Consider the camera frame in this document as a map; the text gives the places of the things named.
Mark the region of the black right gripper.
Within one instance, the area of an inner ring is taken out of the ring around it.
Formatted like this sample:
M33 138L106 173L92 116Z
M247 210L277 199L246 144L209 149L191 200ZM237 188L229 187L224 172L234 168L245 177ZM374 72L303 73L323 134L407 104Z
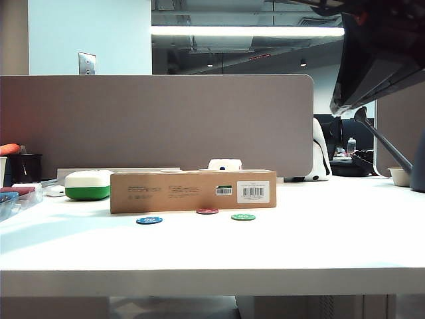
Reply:
M424 1L299 3L323 16L346 13L332 114L339 116L424 81Z

